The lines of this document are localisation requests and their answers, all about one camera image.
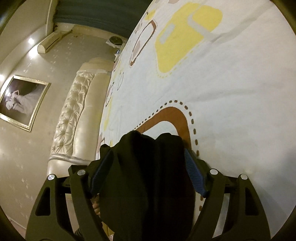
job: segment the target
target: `metal bolt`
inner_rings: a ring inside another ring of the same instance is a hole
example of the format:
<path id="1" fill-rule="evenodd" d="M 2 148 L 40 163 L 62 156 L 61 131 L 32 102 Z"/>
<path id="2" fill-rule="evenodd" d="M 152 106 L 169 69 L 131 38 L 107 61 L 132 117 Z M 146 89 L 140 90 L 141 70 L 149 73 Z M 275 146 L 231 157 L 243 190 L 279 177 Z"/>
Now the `metal bolt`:
<path id="1" fill-rule="evenodd" d="M 85 170 L 84 170 L 84 169 L 81 169 L 81 170 L 79 170 L 79 171 L 77 172 L 77 174 L 78 174 L 79 176 L 83 176 L 83 175 L 85 174 Z"/>
<path id="2" fill-rule="evenodd" d="M 217 175 L 218 174 L 218 171 L 216 169 L 211 169 L 210 170 L 210 174 Z"/>
<path id="3" fill-rule="evenodd" d="M 241 174 L 241 179 L 243 179 L 243 180 L 247 180 L 247 179 L 248 179 L 248 176 L 245 175 L 245 174 Z"/>
<path id="4" fill-rule="evenodd" d="M 54 175 L 53 175 L 53 174 L 50 174 L 50 175 L 47 177 L 47 179 L 50 180 L 50 181 L 53 180 L 53 179 L 54 179 Z"/>

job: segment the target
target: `yellow pattern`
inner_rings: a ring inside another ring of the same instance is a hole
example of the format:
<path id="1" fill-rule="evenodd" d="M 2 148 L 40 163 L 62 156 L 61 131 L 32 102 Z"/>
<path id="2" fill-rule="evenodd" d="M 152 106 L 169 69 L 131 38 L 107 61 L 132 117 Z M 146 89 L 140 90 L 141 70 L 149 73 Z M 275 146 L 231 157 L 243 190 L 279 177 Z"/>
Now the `yellow pattern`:
<path id="1" fill-rule="evenodd" d="M 203 35 L 188 25 L 191 14 L 192 20 L 208 31 L 214 30 L 222 20 L 222 12 L 210 6 L 198 3 L 186 3 L 166 24 L 157 36 L 155 49 L 159 70 L 169 72 L 188 52 L 203 40 Z"/>
<path id="2" fill-rule="evenodd" d="M 156 11 L 156 9 L 149 12 L 144 19 L 145 20 L 151 20 L 153 18 L 154 14 L 155 14 L 155 11 Z"/>
<path id="3" fill-rule="evenodd" d="M 108 110 L 107 110 L 107 116 L 105 118 L 105 121 L 104 121 L 104 131 L 107 130 L 107 127 L 108 127 L 108 124 L 109 124 L 109 117 L 110 117 L 110 112 L 111 112 L 111 106 L 112 106 L 112 97 L 109 101 L 109 104 L 108 104 Z"/>

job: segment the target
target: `air conditioner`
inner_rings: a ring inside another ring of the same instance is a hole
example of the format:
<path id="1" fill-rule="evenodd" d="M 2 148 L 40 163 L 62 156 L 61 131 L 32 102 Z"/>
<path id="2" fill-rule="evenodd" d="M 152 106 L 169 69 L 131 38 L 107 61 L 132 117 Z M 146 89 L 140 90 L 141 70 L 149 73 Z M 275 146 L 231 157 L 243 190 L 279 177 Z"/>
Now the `air conditioner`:
<path id="1" fill-rule="evenodd" d="M 68 33 L 72 32 L 69 31 L 54 31 L 50 35 L 48 35 L 37 47 L 38 53 L 47 53 L 50 48 L 52 48 L 57 42 L 59 42 L 62 37 L 67 35 Z"/>

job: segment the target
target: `cream leather headboard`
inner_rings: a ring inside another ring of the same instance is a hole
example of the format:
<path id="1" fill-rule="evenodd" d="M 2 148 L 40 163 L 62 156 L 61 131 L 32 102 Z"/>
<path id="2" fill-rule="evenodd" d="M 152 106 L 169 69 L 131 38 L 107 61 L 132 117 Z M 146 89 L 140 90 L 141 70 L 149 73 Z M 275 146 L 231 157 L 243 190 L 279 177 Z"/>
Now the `cream leather headboard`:
<path id="1" fill-rule="evenodd" d="M 113 62 L 99 58 L 84 63 L 69 90 L 51 147 L 51 154 L 94 160 L 99 127 Z M 68 176 L 71 163 L 51 160 L 47 174 Z"/>

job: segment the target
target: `ceiling light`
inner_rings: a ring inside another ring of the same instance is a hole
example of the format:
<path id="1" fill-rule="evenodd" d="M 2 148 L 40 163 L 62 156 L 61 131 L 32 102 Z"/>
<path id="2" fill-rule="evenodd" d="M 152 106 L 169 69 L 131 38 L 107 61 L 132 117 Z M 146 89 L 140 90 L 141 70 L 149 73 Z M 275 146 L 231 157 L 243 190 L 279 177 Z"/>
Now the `ceiling light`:
<path id="1" fill-rule="evenodd" d="M 30 38 L 28 42 L 29 44 L 34 44 L 34 39 Z"/>

